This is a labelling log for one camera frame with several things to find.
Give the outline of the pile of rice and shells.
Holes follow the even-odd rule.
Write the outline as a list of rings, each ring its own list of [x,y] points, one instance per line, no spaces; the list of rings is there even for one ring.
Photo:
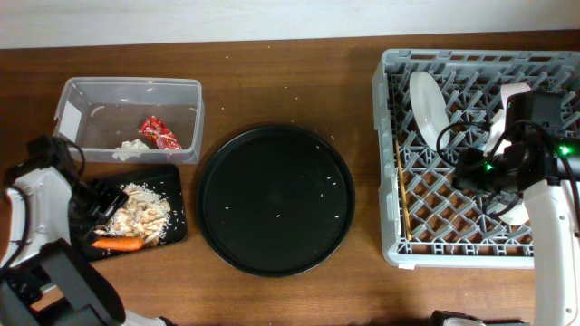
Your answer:
[[[93,232],[101,238],[140,237],[145,245],[158,240],[169,219],[169,202],[160,195],[134,184],[121,187],[129,196],[108,223],[98,225]]]

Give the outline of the orange carrot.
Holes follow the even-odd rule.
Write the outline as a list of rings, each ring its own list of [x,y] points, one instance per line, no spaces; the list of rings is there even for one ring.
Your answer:
[[[92,247],[119,252],[134,252],[141,250],[145,241],[140,237],[101,238],[92,243]]]

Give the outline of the white tissue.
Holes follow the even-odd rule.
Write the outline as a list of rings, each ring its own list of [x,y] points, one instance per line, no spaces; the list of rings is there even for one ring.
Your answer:
[[[121,145],[114,150],[112,157],[120,161],[126,161],[129,158],[138,158],[142,151],[149,149],[150,148],[140,139],[123,141]]]

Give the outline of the cream paper cup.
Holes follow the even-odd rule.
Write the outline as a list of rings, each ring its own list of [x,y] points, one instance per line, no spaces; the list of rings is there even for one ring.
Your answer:
[[[525,208],[524,202],[520,201],[506,213],[500,215],[498,219],[508,225],[519,226],[528,222],[529,216]]]

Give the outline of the wooden chopstick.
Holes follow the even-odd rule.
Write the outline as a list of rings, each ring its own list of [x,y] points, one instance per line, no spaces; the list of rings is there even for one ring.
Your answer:
[[[402,168],[402,163],[401,163],[401,150],[400,150],[400,145],[398,140],[394,141],[394,145],[395,145],[395,152],[396,152],[396,156],[397,156],[397,167],[398,167],[398,179],[399,179],[399,184],[400,184],[400,196],[401,196],[401,203],[402,203],[402,213],[403,213],[403,218],[404,218],[404,224],[405,224],[405,236],[407,241],[411,241],[412,240],[412,232],[411,232],[411,220],[410,220],[410,216],[409,216],[409,210],[408,210],[408,203],[407,203],[407,198],[406,198],[406,188],[404,185],[404,175],[403,175],[403,168]]]

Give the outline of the grey plate with food scraps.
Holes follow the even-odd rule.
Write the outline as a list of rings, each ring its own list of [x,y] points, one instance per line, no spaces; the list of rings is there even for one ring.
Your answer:
[[[411,109],[420,134],[427,146],[436,150],[450,142],[450,133],[443,131],[450,125],[447,104],[439,85],[427,72],[413,72],[409,80]]]

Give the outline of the red snack wrapper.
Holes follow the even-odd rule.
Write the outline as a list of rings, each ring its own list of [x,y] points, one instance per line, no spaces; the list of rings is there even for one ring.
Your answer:
[[[142,123],[139,133],[154,143],[158,149],[181,150],[176,135],[167,127],[165,122],[155,116],[149,116]]]

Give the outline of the pink bowl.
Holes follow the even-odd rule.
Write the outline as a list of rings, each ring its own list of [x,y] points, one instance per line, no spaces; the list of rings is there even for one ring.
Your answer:
[[[503,84],[500,87],[500,97],[501,102],[504,110],[508,109],[508,98],[512,95],[525,93],[530,91],[531,88],[524,82],[521,83],[510,83],[510,84]]]

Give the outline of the round black tray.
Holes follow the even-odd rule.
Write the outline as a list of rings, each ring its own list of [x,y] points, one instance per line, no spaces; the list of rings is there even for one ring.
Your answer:
[[[205,163],[196,194],[200,233],[243,273],[287,277],[329,258],[354,220],[353,177],[312,132],[284,125],[246,130]]]

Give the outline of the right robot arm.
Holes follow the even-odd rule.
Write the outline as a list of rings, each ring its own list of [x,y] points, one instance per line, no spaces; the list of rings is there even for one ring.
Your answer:
[[[532,229],[536,325],[579,322],[579,140],[566,135],[561,100],[527,91],[507,99],[489,151],[463,150],[452,185],[494,198],[513,193]]]

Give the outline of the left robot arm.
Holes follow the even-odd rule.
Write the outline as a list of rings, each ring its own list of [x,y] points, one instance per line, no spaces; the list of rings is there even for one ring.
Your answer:
[[[69,140],[42,136],[29,158],[9,168],[10,242],[1,260],[4,325],[122,325],[127,314],[112,285],[77,251],[92,245],[127,201],[116,186],[82,181]]]

